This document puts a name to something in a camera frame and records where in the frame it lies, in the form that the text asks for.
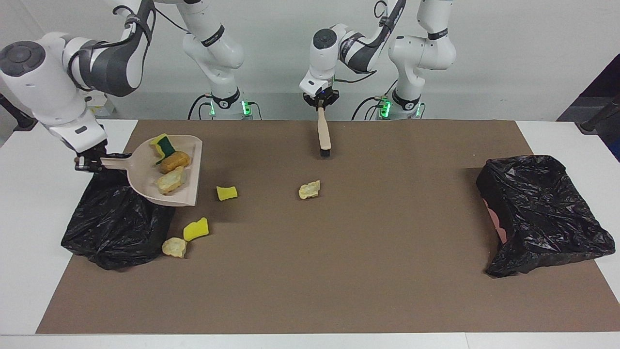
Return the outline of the beige hand brush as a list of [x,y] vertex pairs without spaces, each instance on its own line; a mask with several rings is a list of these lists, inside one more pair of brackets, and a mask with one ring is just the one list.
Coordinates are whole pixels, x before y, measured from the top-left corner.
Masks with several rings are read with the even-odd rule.
[[320,155],[322,158],[328,158],[330,157],[332,144],[323,107],[317,109],[317,133],[320,144]]

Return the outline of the yellow and green sponge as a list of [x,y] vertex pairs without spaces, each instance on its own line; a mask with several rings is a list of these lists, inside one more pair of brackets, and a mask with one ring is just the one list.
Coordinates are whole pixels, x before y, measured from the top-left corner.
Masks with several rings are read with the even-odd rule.
[[162,133],[151,139],[149,141],[149,146],[155,151],[157,157],[157,161],[155,162],[156,165],[161,164],[164,159],[176,152],[166,133]]

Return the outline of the pale wedge foam chunk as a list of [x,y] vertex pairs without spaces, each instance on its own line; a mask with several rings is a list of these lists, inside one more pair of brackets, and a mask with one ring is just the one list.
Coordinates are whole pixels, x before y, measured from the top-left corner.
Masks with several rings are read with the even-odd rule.
[[155,185],[159,194],[167,195],[177,190],[186,181],[186,168],[184,166],[178,166],[169,173],[162,175],[157,179]]

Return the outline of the brown bread roll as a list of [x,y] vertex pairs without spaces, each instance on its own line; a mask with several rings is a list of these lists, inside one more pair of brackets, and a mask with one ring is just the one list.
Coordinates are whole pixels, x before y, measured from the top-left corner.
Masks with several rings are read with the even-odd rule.
[[186,152],[174,152],[161,161],[159,164],[159,171],[162,174],[167,174],[179,166],[187,167],[191,165],[191,163],[192,159]]

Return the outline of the pale yellowish foam chunk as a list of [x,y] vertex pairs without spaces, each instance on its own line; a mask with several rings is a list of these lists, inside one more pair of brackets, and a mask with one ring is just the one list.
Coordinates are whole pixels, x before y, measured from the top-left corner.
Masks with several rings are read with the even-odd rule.
[[321,181],[316,180],[300,186],[298,195],[301,200],[318,197],[321,189]]

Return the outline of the beige plastic dustpan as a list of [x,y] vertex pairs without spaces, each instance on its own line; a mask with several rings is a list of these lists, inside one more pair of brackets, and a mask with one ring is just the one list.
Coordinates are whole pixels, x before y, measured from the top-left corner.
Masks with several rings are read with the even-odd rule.
[[192,135],[168,135],[172,148],[189,156],[189,165],[180,175],[181,185],[168,193],[161,193],[157,181],[164,176],[159,163],[164,152],[157,151],[155,142],[162,140],[162,136],[150,138],[126,158],[109,155],[102,157],[100,161],[107,169],[125,170],[133,190],[152,203],[169,207],[193,207],[196,205],[199,189],[203,142]]

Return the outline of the tan crusty foam chunk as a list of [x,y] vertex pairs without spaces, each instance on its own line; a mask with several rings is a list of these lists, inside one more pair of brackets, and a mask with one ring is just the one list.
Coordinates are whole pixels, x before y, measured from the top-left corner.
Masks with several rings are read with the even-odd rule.
[[164,255],[184,258],[186,254],[188,242],[183,238],[171,237],[162,244],[162,252]]

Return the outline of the large yellow sponge piece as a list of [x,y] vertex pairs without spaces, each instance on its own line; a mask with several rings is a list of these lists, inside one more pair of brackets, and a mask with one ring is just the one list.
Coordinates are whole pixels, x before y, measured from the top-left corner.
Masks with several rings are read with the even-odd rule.
[[210,234],[210,228],[208,227],[208,220],[206,217],[202,217],[200,220],[189,223],[183,229],[184,241],[192,241],[199,237],[208,236]]

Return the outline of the black bag over pink bin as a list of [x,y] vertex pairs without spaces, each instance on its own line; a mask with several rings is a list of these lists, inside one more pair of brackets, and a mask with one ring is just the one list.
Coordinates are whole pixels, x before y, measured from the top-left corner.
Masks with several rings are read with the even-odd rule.
[[502,278],[616,252],[560,161],[549,155],[488,159],[476,186],[498,245],[486,274]]

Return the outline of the black stand foot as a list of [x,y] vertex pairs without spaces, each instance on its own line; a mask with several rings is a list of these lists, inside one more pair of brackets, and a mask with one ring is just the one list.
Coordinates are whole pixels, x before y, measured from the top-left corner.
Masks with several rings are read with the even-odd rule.
[[600,109],[594,116],[583,122],[575,122],[576,128],[584,135],[596,135],[597,126],[620,112],[620,93]]
[[37,124],[35,118],[14,106],[2,93],[0,93],[0,105],[16,120],[17,126],[13,129],[14,132],[31,131]]

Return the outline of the brown table mat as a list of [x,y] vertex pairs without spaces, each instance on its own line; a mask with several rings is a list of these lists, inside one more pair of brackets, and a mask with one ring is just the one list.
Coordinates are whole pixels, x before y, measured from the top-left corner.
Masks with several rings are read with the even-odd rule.
[[[488,159],[531,153],[515,122],[139,121],[203,141],[186,258],[105,271],[73,256],[38,333],[620,331],[595,261],[491,278],[498,243],[475,181]],[[320,180],[318,197],[301,185]],[[219,201],[216,187],[237,188]]]

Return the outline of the white wall socket box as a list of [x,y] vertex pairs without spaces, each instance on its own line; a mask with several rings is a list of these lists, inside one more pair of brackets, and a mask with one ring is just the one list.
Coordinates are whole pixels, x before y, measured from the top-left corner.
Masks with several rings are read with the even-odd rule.
[[96,117],[111,117],[116,110],[115,104],[105,93],[91,91],[84,96],[87,108]]

